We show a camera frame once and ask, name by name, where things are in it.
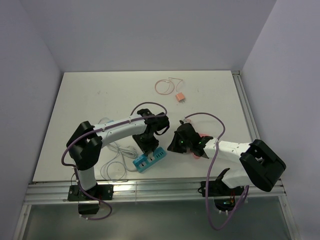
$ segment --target blue charger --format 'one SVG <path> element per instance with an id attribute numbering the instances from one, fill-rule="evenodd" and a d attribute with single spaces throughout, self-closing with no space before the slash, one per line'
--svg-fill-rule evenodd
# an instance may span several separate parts
<path id="1" fill-rule="evenodd" d="M 142 154 L 133 160 L 133 164 L 139 173 L 142 173 L 144 170 L 150 168 L 153 164 L 163 159 L 167 155 L 166 151 L 162 147 L 158 147 L 153 152 L 153 157 L 148 159 L 148 156 Z"/>

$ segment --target white table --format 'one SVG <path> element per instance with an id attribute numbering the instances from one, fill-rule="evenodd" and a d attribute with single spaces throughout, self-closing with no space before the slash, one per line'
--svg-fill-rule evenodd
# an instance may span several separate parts
<path id="1" fill-rule="evenodd" d="M 184 79 L 179 90 L 186 97 L 185 103 L 177 102 L 175 92 L 170 95 L 155 92 L 156 81 L 168 77 Z M 165 150 L 180 125 L 179 120 L 195 112 L 214 114 L 224 122 L 226 132 L 222 140 L 239 143 L 251 141 L 230 71 L 68 72 L 64 74 L 60 86 L 33 181 L 69 181 L 73 170 L 61 164 L 61 155 L 78 125 L 83 121 L 94 125 L 103 117 L 113 120 L 126 118 L 137 104 L 146 101 L 160 103 L 168 110 L 170 129 L 166 134 L 156 136 Z M 141 108 L 149 108 L 154 114 L 162 112 L 162 109 L 153 105 Z M 220 123 L 209 116 L 193 116 L 191 120 L 199 133 L 217 137 L 222 131 Z M 139 149 L 132 137 L 121 139 L 118 143 Z M 106 147 L 102 149 L 95 165 L 97 180 L 103 180 L 100 168 L 114 156 L 115 153 Z M 69 155 L 65 161 L 73 162 Z M 207 175 L 210 162 L 210 159 L 205 158 L 194 159 L 191 154 L 168 151 L 164 159 L 145 172 L 128 172 L 124 179 L 200 178 Z M 134 168 L 132 159 L 127 158 L 126 163 L 128 167 Z M 211 176 L 216 177 L 223 169 L 234 164 L 217 159 Z M 123 172 L 123 167 L 117 163 L 109 168 L 109 174 L 114 179 L 122 176 Z"/>

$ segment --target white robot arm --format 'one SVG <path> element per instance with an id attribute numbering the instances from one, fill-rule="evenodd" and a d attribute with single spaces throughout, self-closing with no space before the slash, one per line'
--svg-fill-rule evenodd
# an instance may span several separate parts
<path id="1" fill-rule="evenodd" d="M 217 139 L 201 137 L 191 123 L 180 123 L 167 150 L 181 154 L 190 150 L 198 157 L 213 158 Z M 223 189 L 253 184 L 270 192 L 286 169 L 286 164 L 262 140 L 256 139 L 252 143 L 219 141 L 218 146 L 217 158 L 238 164 L 236 169 L 226 168 L 220 174 L 218 184 L 223 185 Z"/>
<path id="2" fill-rule="evenodd" d="M 158 131 L 168 129 L 170 123 L 166 115 L 131 122 L 132 119 L 149 116 L 154 116 L 149 109 L 141 109 L 130 117 L 118 121 L 97 125 L 91 125 L 88 121 L 85 121 L 79 125 L 67 142 L 67 147 L 85 133 L 105 129 L 79 140 L 69 150 L 69 154 L 76 164 L 79 181 L 85 191 L 97 186 L 94 165 L 98 162 L 101 149 L 108 144 L 132 136 L 145 155 L 149 155 L 156 150 L 159 141 L 154 137 L 154 133 L 159 135 Z"/>

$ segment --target purple cable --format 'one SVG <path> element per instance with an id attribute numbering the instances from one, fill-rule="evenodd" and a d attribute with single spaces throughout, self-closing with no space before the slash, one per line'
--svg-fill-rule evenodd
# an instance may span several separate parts
<path id="1" fill-rule="evenodd" d="M 107 126 L 107 127 L 105 127 L 105 128 L 99 128 L 99 129 L 96 129 L 96 130 L 89 131 L 89 132 L 81 135 L 80 137 L 78 137 L 76 140 L 74 140 L 74 141 L 66 148 L 66 150 L 63 152 L 62 157 L 61 157 L 61 163 L 62 163 L 62 165 L 64 165 L 64 166 L 73 167 L 73 169 L 74 169 L 74 174 L 75 174 L 75 177 L 76 177 L 76 180 L 77 180 L 77 184 L 78 184 L 79 189 L 80 189 L 87 197 L 89 197 L 89 198 L 91 198 L 91 199 L 93 199 L 93 200 L 96 200 L 96 201 L 98 201 L 98 202 L 101 203 L 101 204 L 105 204 L 105 205 L 107 205 L 107 206 L 110 208 L 110 212 L 109 212 L 107 215 L 103 216 L 103 217 L 94 218 L 94 217 L 84 217 L 84 216 L 82 216 L 83 218 L 88 219 L 88 220 L 102 220 L 102 219 L 106 219 L 106 218 L 109 217 L 110 214 L 112 213 L 112 207 L 111 207 L 111 205 L 110 205 L 109 203 L 107 203 L 107 202 L 105 202 L 105 201 L 103 201 L 103 200 L 101 200 L 101 199 L 98 199 L 98 198 L 96 198 L 96 197 L 94 197 L 94 196 L 91 196 L 90 194 L 88 194 L 88 193 L 83 189 L 83 187 L 81 186 L 80 181 L 79 181 L 79 176 L 78 176 L 78 172 L 77 172 L 77 166 L 76 166 L 75 164 L 65 163 L 65 157 L 66 157 L 67 153 L 69 152 L 69 150 L 70 150 L 78 141 L 80 141 L 81 139 L 89 136 L 90 134 L 95 134 L 95 133 L 98 133 L 98 132 L 101 132 L 101 131 L 105 131 L 105 130 L 110 129 L 110 128 L 113 128 L 113 127 L 117 127 L 117 126 L 120 126 L 120 125 L 123 125 L 123 124 L 128 124 L 128 123 L 130 123 L 130 122 L 135 122 L 135 121 L 138 121 L 138 120 L 151 119 L 151 118 L 161 118 L 161 117 L 166 116 L 167 113 L 168 113 L 167 109 L 166 109 L 164 106 L 162 106 L 161 104 L 156 103 L 156 102 L 152 102 L 152 101 L 146 101 L 146 102 L 142 102 L 142 103 L 138 104 L 138 105 L 132 110 L 132 112 L 131 112 L 130 115 L 132 115 L 138 107 L 140 107 L 141 105 L 144 105 L 144 104 L 154 104 L 154 105 L 158 105 L 158 106 L 160 106 L 160 107 L 162 107 L 162 108 L 164 109 L 164 114 L 154 115 L 154 116 L 137 117 L 137 118 L 131 119 L 130 121 L 129 121 L 129 120 L 125 120 L 125 121 L 118 122 L 118 123 L 115 123 L 115 124 L 113 124 L 113 125 Z"/>
<path id="2" fill-rule="evenodd" d="M 226 126 L 225 124 L 218 118 L 216 117 L 215 115 L 213 114 L 210 114 L 210 113 L 207 113 L 207 112 L 196 112 L 196 113 L 193 113 L 193 114 L 190 114 L 186 117 L 184 117 L 185 119 L 191 117 L 191 116 L 194 116 L 194 115 L 209 115 L 213 118 L 215 118 L 216 120 L 218 120 L 222 127 L 223 127 L 223 131 L 222 133 L 217 137 L 218 140 L 220 140 L 220 138 L 223 136 L 223 134 L 226 132 Z M 210 206 L 209 206 L 209 198 L 208 198 L 208 193 L 209 193 L 209 179 L 210 179 L 210 173 L 211 173 L 211 170 L 212 170 L 212 167 L 216 161 L 216 158 L 218 156 L 218 152 L 219 152 L 219 141 L 216 142 L 215 144 L 215 148 L 216 148 L 216 151 L 214 153 L 214 156 L 212 158 L 212 161 L 211 161 L 211 164 L 209 166 L 209 169 L 208 169 L 208 172 L 207 172 L 207 175 L 206 175 L 206 180 L 205 180 L 205 208 L 206 208 L 206 214 L 207 214 L 207 217 L 208 217 L 208 222 L 211 226 L 211 228 L 213 228 L 214 230 L 216 231 L 219 231 L 221 229 L 223 229 L 227 223 L 230 221 L 230 219 L 232 218 L 233 214 L 235 213 L 235 211 L 243 204 L 243 202 L 246 200 L 247 196 L 248 196 L 248 192 L 249 192 L 249 186 L 246 186 L 245 189 L 243 190 L 241 196 L 240 196 L 240 199 L 236 202 L 233 210 L 231 211 L 230 215 L 227 217 L 227 219 L 225 220 L 225 222 L 220 226 L 220 227 L 216 227 L 214 226 L 214 224 L 212 223 L 212 219 L 211 219 L 211 212 L 210 212 Z"/>

